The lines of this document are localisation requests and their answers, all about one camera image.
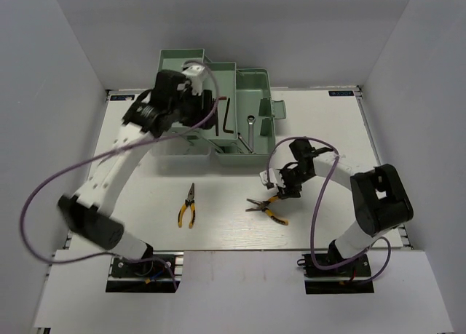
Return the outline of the large silver ratchet wrench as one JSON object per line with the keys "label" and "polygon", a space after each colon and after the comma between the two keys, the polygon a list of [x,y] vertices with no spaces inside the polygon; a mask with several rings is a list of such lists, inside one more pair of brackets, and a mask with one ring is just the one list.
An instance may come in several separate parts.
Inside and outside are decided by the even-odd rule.
{"label": "large silver ratchet wrench", "polygon": [[247,117],[248,121],[248,145],[250,147],[250,152],[253,153],[254,148],[254,127],[256,123],[256,118],[254,115],[250,114]]}

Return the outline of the yellow black pliers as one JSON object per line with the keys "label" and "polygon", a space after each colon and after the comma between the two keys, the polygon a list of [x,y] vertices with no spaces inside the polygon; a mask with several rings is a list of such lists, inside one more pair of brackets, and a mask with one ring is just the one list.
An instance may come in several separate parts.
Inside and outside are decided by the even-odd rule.
{"label": "yellow black pliers", "polygon": [[196,220],[196,207],[195,207],[194,195],[195,195],[195,183],[192,183],[190,186],[189,192],[186,196],[186,199],[178,212],[178,227],[179,228],[181,228],[183,225],[183,216],[187,210],[191,211],[189,228],[193,228],[194,226],[194,222]]}
{"label": "yellow black pliers", "polygon": [[258,201],[255,199],[249,199],[247,198],[247,201],[250,202],[251,204],[254,204],[254,207],[248,208],[245,211],[246,212],[254,212],[254,211],[260,211],[265,213],[271,220],[273,220],[275,223],[280,224],[281,226],[287,226],[288,225],[288,220],[282,219],[277,217],[271,210],[270,210],[270,204],[276,201],[279,201],[280,197],[278,195],[274,195],[267,200],[263,201]]}

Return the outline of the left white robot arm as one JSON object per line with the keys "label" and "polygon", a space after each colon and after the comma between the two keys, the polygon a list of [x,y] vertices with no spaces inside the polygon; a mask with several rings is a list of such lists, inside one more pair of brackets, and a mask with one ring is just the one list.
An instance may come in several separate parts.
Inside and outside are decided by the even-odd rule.
{"label": "left white robot arm", "polygon": [[105,253],[129,261],[139,275],[154,266],[153,248],[133,236],[112,218],[115,205],[130,176],[155,141],[170,139],[175,123],[190,130],[214,115],[219,91],[203,87],[212,71],[203,63],[186,62],[181,72],[161,70],[155,85],[143,91],[124,116],[114,144],[89,179],[71,196],[63,195],[58,207],[70,230]]}

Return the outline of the green toolbox with clear lid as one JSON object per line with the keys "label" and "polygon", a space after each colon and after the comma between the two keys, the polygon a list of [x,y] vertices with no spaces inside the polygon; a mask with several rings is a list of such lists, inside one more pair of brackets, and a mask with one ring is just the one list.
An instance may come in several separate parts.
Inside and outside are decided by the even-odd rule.
{"label": "green toolbox with clear lid", "polygon": [[[273,100],[269,74],[263,68],[238,68],[234,62],[213,62],[204,49],[163,49],[159,69],[180,71],[187,60],[201,60],[213,72],[221,97],[209,130],[198,129],[183,137],[154,145],[151,154],[166,162],[201,160],[215,154],[224,166],[255,167],[266,164],[275,146],[275,122],[286,118],[284,100]],[[222,132],[225,99],[234,103],[234,135]],[[254,152],[248,145],[248,115],[254,115]],[[215,134],[218,123],[219,136]]]}

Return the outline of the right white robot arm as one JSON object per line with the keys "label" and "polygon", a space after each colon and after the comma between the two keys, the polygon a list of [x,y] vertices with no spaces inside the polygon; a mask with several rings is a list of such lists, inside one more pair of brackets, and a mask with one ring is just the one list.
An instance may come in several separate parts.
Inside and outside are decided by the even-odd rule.
{"label": "right white robot arm", "polygon": [[[289,137],[289,148],[296,163],[292,169],[267,167],[262,178],[267,188],[277,187],[280,198],[298,198],[303,183],[320,176],[324,179],[317,196],[310,226],[312,264],[322,271],[347,274],[355,261],[388,231],[410,221],[414,209],[391,164],[378,167],[347,161],[335,146],[323,142],[322,148],[312,146],[310,137]],[[315,225],[323,195],[329,182],[347,188],[352,194],[355,222],[328,246],[328,264],[318,263],[315,254]]]}

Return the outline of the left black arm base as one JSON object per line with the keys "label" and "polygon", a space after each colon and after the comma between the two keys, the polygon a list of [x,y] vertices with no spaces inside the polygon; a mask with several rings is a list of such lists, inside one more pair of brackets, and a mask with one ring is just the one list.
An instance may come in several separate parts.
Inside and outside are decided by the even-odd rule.
{"label": "left black arm base", "polygon": [[178,259],[181,254],[176,253],[156,253],[156,260],[142,263],[130,263],[124,258],[113,258],[108,272],[109,281],[143,281],[146,279],[167,279],[172,277],[166,266],[170,267],[175,275],[175,268],[180,263]]}

